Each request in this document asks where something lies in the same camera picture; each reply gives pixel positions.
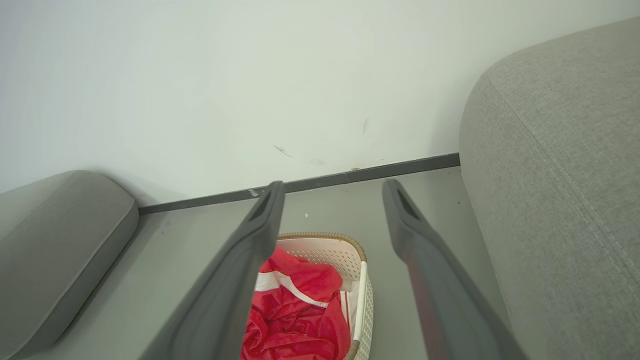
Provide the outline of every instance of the red fabric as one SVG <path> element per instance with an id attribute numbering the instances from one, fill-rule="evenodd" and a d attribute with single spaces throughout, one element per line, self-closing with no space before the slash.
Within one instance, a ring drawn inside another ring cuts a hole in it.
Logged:
<path id="1" fill-rule="evenodd" d="M 342 278 L 331 265 L 312 264 L 276 249 L 260 268 L 278 271 L 325 308 L 300 300 L 285 286 L 253 294 L 243 360 L 342 360 L 351 335 L 340 307 Z"/>

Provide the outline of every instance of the gray cushion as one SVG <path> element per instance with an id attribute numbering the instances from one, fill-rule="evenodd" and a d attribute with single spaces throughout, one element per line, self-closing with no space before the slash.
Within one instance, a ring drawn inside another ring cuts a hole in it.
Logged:
<path id="1" fill-rule="evenodd" d="M 496 63 L 468 99 L 462 173 L 533 359 L 640 354 L 640 18 Z"/>
<path id="2" fill-rule="evenodd" d="M 0 195 L 0 359 L 53 344 L 138 223 L 106 177 L 65 172 Z"/>

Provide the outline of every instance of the white plastic basket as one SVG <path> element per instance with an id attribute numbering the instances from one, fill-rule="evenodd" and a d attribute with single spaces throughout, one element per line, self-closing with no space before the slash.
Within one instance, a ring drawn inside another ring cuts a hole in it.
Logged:
<path id="1" fill-rule="evenodd" d="M 276 246 L 311 263 L 330 264 L 343 280 L 359 281 L 356 321 L 351 348 L 345 360 L 367 360 L 373 330 L 373 288 L 367 274 L 367 257 L 357 241 L 343 234 L 288 233 Z"/>

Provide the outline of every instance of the gray upholstery fabric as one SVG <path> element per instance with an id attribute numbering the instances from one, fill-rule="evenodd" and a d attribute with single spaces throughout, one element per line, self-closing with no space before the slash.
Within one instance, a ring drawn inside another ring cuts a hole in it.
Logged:
<path id="1" fill-rule="evenodd" d="M 637 359 L 640 18 L 487 70 L 465 108 L 460 160 L 532 359 Z"/>
<path id="2" fill-rule="evenodd" d="M 135 231 L 134 199 L 88 171 L 0 195 L 0 359 L 53 344 Z"/>

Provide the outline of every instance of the basket rim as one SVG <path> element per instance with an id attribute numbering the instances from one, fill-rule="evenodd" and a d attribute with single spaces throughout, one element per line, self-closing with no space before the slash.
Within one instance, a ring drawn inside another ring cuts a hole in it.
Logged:
<path id="1" fill-rule="evenodd" d="M 313 233 L 313 232 L 304 232 L 304 233 L 283 233 L 278 235 L 278 240 L 291 240 L 291 239 L 327 239 L 327 240 L 340 240 L 349 243 L 353 246 L 358 255 L 360 256 L 360 261 L 367 262 L 367 255 L 364 253 L 364 249 L 360 244 L 352 237 L 340 234 L 340 233 Z"/>

